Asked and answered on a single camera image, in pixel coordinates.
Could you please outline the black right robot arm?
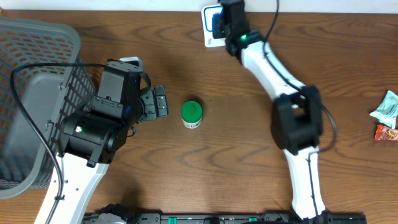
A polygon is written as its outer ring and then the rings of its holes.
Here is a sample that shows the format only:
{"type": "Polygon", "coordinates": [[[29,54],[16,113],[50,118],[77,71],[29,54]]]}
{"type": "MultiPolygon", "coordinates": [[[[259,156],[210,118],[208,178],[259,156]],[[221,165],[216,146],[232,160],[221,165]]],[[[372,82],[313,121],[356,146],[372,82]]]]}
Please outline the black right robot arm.
{"type": "Polygon", "coordinates": [[[267,36],[252,30],[243,0],[220,1],[212,18],[214,38],[224,38],[236,57],[272,100],[271,134],[287,159],[292,182],[292,210],[301,221],[322,222],[326,207],[318,175],[319,137],[323,132],[320,94],[296,79],[276,57],[267,36]]]}

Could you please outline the red brown chocolate bar wrapper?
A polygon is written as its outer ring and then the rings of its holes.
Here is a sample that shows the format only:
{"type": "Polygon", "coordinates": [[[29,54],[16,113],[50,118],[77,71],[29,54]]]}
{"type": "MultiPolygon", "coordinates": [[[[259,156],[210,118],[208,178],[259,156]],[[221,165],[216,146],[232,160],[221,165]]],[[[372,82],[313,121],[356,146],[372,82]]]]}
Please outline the red brown chocolate bar wrapper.
{"type": "Polygon", "coordinates": [[[396,141],[398,140],[398,131],[378,124],[374,139],[376,141],[396,141]]]}

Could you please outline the green lid jar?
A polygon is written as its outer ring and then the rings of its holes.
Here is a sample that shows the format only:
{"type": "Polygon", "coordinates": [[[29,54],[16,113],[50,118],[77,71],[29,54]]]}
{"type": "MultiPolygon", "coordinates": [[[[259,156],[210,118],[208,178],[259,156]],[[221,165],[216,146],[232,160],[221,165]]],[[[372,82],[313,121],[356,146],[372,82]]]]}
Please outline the green lid jar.
{"type": "Polygon", "coordinates": [[[181,117],[186,128],[198,128],[203,119],[203,108],[196,101],[188,101],[182,106],[181,117]]]}

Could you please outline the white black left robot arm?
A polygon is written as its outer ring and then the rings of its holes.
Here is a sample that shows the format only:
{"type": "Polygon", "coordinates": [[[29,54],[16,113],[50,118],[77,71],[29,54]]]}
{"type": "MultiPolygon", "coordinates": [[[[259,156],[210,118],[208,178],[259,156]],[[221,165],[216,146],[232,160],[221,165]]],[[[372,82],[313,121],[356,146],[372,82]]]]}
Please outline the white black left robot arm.
{"type": "Polygon", "coordinates": [[[108,60],[88,112],[76,110],[60,123],[57,161],[36,223],[81,223],[95,188],[136,123],[166,117],[165,88],[152,86],[139,57],[108,60]]]}

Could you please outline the mint green wipes pack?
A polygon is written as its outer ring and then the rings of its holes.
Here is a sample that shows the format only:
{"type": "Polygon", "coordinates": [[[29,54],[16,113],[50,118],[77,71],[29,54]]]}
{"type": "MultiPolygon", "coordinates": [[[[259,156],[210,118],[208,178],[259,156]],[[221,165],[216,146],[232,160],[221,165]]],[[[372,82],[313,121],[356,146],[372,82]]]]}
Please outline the mint green wipes pack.
{"type": "Polygon", "coordinates": [[[382,103],[369,115],[385,126],[395,129],[397,122],[397,95],[388,90],[382,103]]]}

